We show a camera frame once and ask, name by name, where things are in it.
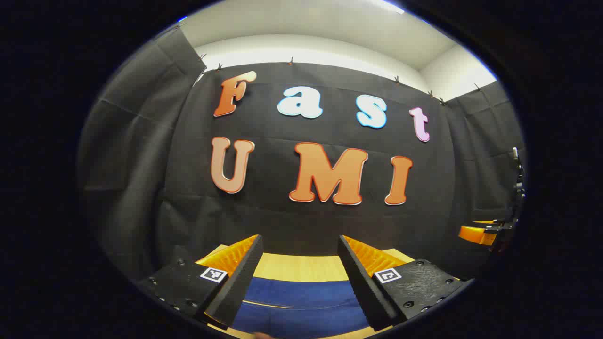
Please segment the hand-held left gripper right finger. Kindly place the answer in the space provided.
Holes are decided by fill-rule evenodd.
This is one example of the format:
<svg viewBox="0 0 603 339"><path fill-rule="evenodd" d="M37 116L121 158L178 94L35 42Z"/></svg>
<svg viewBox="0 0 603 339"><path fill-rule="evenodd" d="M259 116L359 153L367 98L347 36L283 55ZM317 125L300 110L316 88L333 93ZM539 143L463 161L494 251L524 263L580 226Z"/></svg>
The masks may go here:
<svg viewBox="0 0 603 339"><path fill-rule="evenodd" d="M426 259L401 260L341 235L338 256L373 330L395 327L439 309L473 283Z"/></svg>

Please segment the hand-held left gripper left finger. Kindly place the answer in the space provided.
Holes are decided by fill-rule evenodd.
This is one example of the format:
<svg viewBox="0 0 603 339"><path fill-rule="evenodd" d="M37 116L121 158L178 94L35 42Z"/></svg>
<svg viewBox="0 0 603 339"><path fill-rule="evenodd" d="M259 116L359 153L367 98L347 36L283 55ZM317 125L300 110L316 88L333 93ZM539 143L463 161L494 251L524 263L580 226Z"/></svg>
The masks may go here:
<svg viewBox="0 0 603 339"><path fill-rule="evenodd" d="M226 330L234 323L262 255L260 234L200 259L177 245L171 259L137 286L185 317Z"/></svg>

